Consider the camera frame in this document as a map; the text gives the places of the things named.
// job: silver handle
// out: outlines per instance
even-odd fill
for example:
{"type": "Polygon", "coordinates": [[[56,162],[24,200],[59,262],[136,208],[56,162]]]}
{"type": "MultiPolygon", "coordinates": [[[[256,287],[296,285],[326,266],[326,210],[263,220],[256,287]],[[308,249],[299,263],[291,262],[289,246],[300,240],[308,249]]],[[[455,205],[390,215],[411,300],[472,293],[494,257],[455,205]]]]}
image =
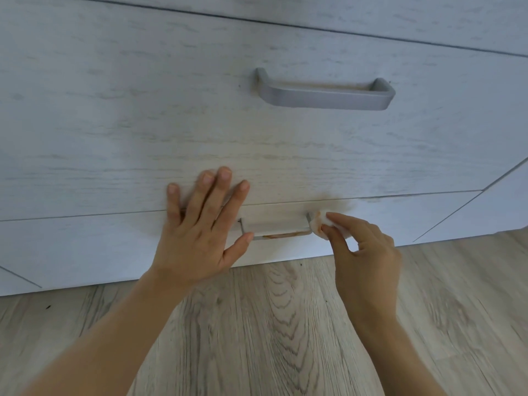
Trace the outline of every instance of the silver handle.
{"type": "Polygon", "coordinates": [[[293,238],[294,236],[310,235],[310,216],[306,214],[304,218],[296,221],[250,224],[244,218],[240,219],[242,233],[253,232],[253,240],[293,238]]]}
{"type": "Polygon", "coordinates": [[[377,78],[370,90],[282,85],[269,79],[264,68],[257,68],[257,79],[260,98],[273,106],[282,107],[380,111],[386,110],[396,94],[382,78],[377,78]]]}

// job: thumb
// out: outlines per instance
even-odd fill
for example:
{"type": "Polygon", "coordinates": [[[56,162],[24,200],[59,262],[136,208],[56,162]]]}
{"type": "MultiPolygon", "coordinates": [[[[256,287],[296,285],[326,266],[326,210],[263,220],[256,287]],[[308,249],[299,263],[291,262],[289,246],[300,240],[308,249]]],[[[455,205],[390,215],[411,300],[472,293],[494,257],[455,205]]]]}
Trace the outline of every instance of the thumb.
{"type": "Polygon", "coordinates": [[[220,269],[227,270],[235,262],[244,255],[249,247],[249,243],[253,240],[253,233],[244,233],[239,237],[232,246],[224,250],[224,256],[220,269]]]}
{"type": "Polygon", "coordinates": [[[336,227],[323,224],[321,225],[321,230],[328,237],[328,240],[330,240],[330,244],[332,245],[332,250],[334,252],[334,257],[338,257],[345,253],[350,253],[347,241],[336,227]]]}

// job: floor plank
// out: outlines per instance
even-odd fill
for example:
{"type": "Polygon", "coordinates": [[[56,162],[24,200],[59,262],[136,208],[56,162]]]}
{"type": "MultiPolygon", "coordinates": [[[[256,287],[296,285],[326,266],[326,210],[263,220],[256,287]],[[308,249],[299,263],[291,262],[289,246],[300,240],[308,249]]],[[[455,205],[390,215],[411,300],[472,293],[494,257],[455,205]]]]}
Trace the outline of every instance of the floor plank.
{"type": "MultiPolygon", "coordinates": [[[[398,318],[449,394],[528,389],[528,229],[402,247],[398,318]]],[[[0,394],[17,394],[134,282],[0,298],[0,394]]],[[[129,396],[382,394],[332,257],[232,269],[172,313],[129,396]]]]}

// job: wipe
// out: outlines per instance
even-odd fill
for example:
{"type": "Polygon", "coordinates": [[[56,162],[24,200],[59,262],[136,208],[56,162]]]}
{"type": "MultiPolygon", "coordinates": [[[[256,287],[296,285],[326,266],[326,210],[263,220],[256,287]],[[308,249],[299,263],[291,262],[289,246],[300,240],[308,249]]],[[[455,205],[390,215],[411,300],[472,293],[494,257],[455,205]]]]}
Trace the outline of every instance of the wipe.
{"type": "Polygon", "coordinates": [[[321,225],[325,224],[325,225],[333,226],[337,228],[345,239],[352,236],[345,228],[343,228],[340,225],[334,224],[332,221],[330,221],[330,219],[326,217],[327,212],[329,211],[319,210],[315,213],[310,214],[310,228],[312,229],[313,233],[315,233],[317,236],[319,236],[320,238],[324,240],[328,240],[328,237],[325,235],[325,233],[321,229],[321,225]]]}

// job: white cabinet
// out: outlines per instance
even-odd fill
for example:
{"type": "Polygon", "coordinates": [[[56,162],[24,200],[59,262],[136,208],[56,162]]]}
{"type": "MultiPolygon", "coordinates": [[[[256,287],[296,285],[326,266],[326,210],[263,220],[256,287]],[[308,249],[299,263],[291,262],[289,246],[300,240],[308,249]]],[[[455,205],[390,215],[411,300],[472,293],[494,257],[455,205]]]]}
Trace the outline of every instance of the white cabinet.
{"type": "Polygon", "coordinates": [[[528,162],[435,226],[417,243],[468,238],[528,226],[528,162]]]}
{"type": "Polygon", "coordinates": [[[528,55],[528,0],[117,0],[528,55]]]}
{"type": "Polygon", "coordinates": [[[37,292],[40,287],[0,267],[0,296],[37,292]]]}
{"type": "MultiPolygon", "coordinates": [[[[397,244],[409,244],[476,194],[253,205],[243,206],[240,217],[280,224],[326,208],[370,219],[397,244]]],[[[0,222],[0,258],[6,268],[43,289],[137,279],[152,262],[164,218],[163,212],[143,212],[0,222]]],[[[237,223],[228,246],[241,234],[237,223]]],[[[328,254],[332,254],[329,243],[313,234],[255,240],[238,265],[328,254]]]]}
{"type": "Polygon", "coordinates": [[[0,219],[161,210],[167,182],[188,193],[219,165],[262,204],[475,191],[526,157],[528,59],[85,0],[0,5],[0,219]],[[385,111],[276,107],[254,92],[259,66],[397,93],[385,111]]]}

